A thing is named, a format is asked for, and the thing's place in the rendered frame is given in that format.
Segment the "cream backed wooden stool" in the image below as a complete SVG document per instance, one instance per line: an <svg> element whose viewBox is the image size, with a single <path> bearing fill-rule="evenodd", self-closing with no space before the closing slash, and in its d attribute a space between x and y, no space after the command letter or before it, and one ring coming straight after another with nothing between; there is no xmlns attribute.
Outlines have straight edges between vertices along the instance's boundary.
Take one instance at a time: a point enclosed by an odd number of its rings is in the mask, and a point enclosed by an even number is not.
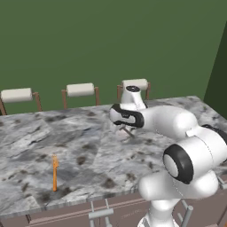
<svg viewBox="0 0 227 227"><path fill-rule="evenodd" d="M151 84L146 79L133 79L133 80L123 80L120 85L117 86L117 98L121 97L121 92L124 86L135 85L140 90L145 91L145 99L149 98L149 92L151 89Z"/></svg>
<svg viewBox="0 0 227 227"><path fill-rule="evenodd" d="M33 92L31 88L2 90L0 92L0 112L7 115L4 107L5 103L27 102L35 99L37 109L42 111L41 101L38 92Z"/></svg>
<svg viewBox="0 0 227 227"><path fill-rule="evenodd" d="M96 105L99 105L99 87L93 83L77 83L68 84L67 87L61 91L63 106L67 109L67 97L81 97L81 96L95 96Z"/></svg>

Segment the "orange fork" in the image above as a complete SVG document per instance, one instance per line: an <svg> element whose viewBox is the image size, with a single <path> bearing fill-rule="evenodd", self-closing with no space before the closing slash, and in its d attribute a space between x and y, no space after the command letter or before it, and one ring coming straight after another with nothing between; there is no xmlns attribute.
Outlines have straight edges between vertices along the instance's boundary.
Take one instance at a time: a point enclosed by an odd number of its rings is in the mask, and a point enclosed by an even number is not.
<svg viewBox="0 0 227 227"><path fill-rule="evenodd" d="M52 167L53 167L53 186L52 190L57 190L57 168L59 166L59 160L56 154L52 155Z"/></svg>

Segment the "brown cabinet front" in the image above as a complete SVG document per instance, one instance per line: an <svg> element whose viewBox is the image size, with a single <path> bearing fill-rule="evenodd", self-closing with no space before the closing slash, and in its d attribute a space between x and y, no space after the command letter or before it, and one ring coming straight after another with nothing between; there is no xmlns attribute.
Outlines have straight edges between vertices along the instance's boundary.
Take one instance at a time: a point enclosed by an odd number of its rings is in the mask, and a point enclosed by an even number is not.
<svg viewBox="0 0 227 227"><path fill-rule="evenodd" d="M136 194L118 199L110 199L113 227L137 227L145 215L149 203ZM187 227L224 227L227 223L227 190L219 190L216 195L203 200L186 200L193 207ZM32 214L29 222L25 216L4 219L1 227L90 227L90 205L61 208L49 212Z"/></svg>

